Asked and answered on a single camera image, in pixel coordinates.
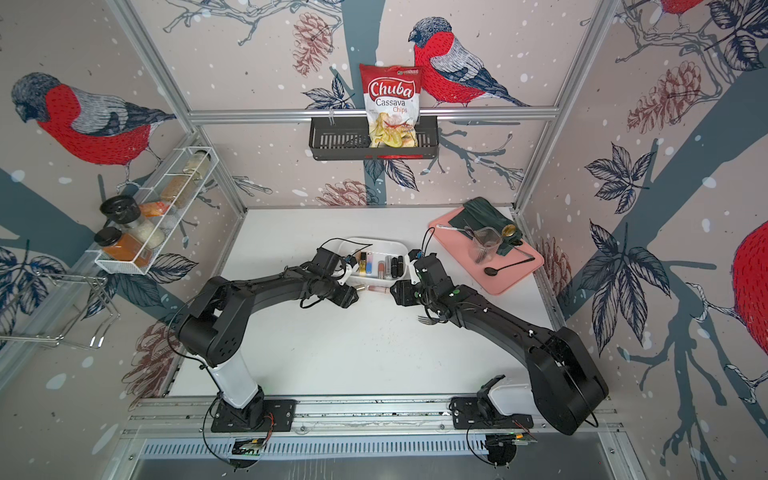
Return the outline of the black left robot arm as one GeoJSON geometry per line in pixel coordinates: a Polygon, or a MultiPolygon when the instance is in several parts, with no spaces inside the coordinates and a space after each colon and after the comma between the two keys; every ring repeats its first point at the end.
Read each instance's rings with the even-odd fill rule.
{"type": "Polygon", "coordinates": [[[409,280],[390,288],[396,304],[420,305],[433,323],[451,323],[497,345],[526,367],[534,405],[562,434],[594,415],[609,388],[581,338],[571,329],[532,324],[492,304],[467,285],[456,285],[434,253],[408,253],[409,280]]]}

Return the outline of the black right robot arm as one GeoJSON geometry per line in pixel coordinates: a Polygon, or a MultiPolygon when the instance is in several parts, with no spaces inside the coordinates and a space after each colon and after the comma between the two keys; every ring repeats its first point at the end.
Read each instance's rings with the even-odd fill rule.
{"type": "Polygon", "coordinates": [[[258,424],[264,417],[264,392],[243,357],[251,318],[286,302],[309,309],[321,302],[346,309],[359,299],[347,283],[357,261],[320,247],[314,258],[282,272],[251,280],[209,279],[187,307],[175,336],[192,358],[209,372],[222,406],[258,424]]]}

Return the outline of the pink clear lip gloss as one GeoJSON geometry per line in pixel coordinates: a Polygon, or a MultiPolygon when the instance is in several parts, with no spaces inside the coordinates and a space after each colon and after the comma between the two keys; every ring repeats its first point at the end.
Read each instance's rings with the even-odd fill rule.
{"type": "Polygon", "coordinates": [[[368,291],[376,292],[376,293],[384,293],[388,294],[390,293],[391,289],[389,287],[383,287],[383,286],[375,286],[375,285],[369,285],[367,287],[368,291]]]}

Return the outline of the gold black lipstick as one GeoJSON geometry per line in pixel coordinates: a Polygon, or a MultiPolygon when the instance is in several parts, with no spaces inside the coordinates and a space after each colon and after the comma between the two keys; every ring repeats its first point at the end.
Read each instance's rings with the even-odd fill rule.
{"type": "Polygon", "coordinates": [[[368,273],[368,270],[367,270],[367,253],[365,251],[362,251],[360,253],[358,272],[362,276],[366,276],[367,273],[368,273]]]}

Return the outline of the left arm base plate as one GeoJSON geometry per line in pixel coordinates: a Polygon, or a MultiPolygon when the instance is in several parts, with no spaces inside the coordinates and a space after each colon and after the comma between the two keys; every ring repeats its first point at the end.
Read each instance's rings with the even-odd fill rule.
{"type": "Polygon", "coordinates": [[[292,428],[298,402],[295,399],[261,399],[243,409],[221,402],[213,414],[214,433],[283,433],[292,428]]]}

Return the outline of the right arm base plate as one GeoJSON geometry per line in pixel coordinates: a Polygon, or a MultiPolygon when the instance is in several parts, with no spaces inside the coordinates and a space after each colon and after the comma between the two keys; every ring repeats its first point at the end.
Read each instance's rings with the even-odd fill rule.
{"type": "Polygon", "coordinates": [[[531,429],[534,426],[530,414],[503,415],[489,400],[477,396],[452,397],[448,404],[453,427],[456,430],[473,429],[531,429]]]}

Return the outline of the white plastic storage box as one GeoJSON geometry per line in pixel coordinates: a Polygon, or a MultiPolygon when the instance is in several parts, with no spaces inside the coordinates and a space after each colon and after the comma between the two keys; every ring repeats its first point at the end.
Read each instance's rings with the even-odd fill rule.
{"type": "Polygon", "coordinates": [[[390,288],[411,281],[408,249],[401,242],[365,237],[332,239],[324,245],[341,258],[334,275],[348,285],[390,288]]]}

